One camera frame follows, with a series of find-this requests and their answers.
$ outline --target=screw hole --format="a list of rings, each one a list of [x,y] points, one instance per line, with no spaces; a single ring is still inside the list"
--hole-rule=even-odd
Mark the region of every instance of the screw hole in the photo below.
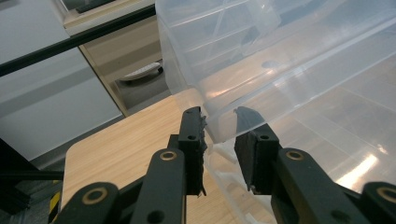
[[[163,222],[164,218],[165,214],[163,213],[163,211],[153,211],[148,214],[148,223],[161,223]]]
[[[286,156],[294,161],[302,161],[304,158],[303,154],[298,151],[288,151]]]
[[[332,217],[338,222],[342,224],[349,224],[350,216],[339,211],[339,210],[332,210]]]
[[[107,196],[107,189],[101,187],[91,189],[82,197],[82,202],[87,205],[101,202]]]
[[[390,203],[396,203],[396,189],[391,189],[387,187],[381,187],[376,190],[376,192],[383,199],[387,200]]]
[[[163,161],[171,161],[174,160],[177,157],[176,152],[174,151],[165,151],[161,153],[160,158]]]

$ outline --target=wooden table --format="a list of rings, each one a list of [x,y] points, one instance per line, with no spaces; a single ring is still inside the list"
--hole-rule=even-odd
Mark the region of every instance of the wooden table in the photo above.
[[[73,145],[67,152],[62,206],[82,187],[98,181],[125,187],[144,175],[152,154],[178,133],[181,111],[170,96]],[[187,223],[237,223],[209,173],[207,196],[189,196]]]

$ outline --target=white wall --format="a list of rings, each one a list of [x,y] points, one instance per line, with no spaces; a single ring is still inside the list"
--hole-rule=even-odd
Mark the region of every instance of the white wall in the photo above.
[[[0,2],[0,63],[67,37],[50,0]],[[117,116],[78,49],[0,77],[0,137],[27,160]]]

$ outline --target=clear plastic container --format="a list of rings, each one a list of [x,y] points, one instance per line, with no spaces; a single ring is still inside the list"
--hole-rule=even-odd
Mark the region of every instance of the clear plastic container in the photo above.
[[[246,186],[233,138],[265,122],[343,186],[396,184],[396,0],[162,0],[156,9],[168,86],[182,109],[207,115],[215,145],[205,163],[241,219],[273,221],[234,195]],[[238,106],[264,121],[246,117],[237,129]]]

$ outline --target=brass screw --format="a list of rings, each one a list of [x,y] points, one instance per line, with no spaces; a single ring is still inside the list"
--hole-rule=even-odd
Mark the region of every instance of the brass screw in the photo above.
[[[90,195],[95,192],[99,192],[101,193],[101,195],[96,199],[90,199]],[[106,196],[107,196],[107,189],[103,187],[91,189],[90,191],[84,194],[84,197],[82,197],[82,202],[87,205],[96,204],[101,202]]]
[[[304,159],[303,154],[298,151],[288,151],[286,156],[294,161],[302,161]]]
[[[391,192],[396,194],[396,189],[381,187],[381,188],[376,189],[376,192],[379,194],[379,196],[381,196],[383,199],[387,200],[388,202],[396,203],[396,198],[390,196]]]
[[[176,152],[174,151],[165,151],[161,153],[160,158],[163,161],[172,161],[177,157]]]

